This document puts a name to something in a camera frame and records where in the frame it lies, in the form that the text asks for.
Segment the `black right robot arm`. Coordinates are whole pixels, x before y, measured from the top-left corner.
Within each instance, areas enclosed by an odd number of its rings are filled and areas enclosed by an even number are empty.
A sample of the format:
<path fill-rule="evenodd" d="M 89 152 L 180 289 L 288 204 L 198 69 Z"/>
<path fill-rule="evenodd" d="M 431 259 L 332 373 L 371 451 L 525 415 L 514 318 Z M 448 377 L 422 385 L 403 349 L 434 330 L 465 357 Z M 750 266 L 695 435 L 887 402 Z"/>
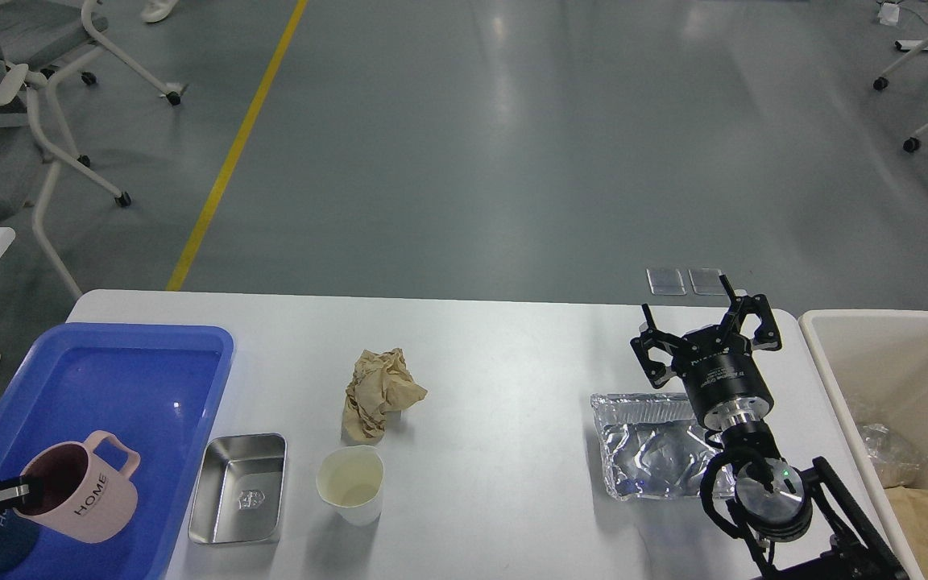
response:
<path fill-rule="evenodd" d="M 736 292 L 719 277 L 729 307 L 714 325 L 684 335 L 657 326 L 651 308 L 630 345 L 653 387 L 679 378 L 694 418 L 715 449 L 699 485 L 703 511 L 747 546 L 762 579 L 905 579 L 907 572 L 827 459 L 796 469 L 781 455 L 767 423 L 774 399 L 754 359 L 783 339 L 763 294 Z M 778 543 L 809 532 L 814 512 L 829 525 L 818 557 L 777 568 Z"/>

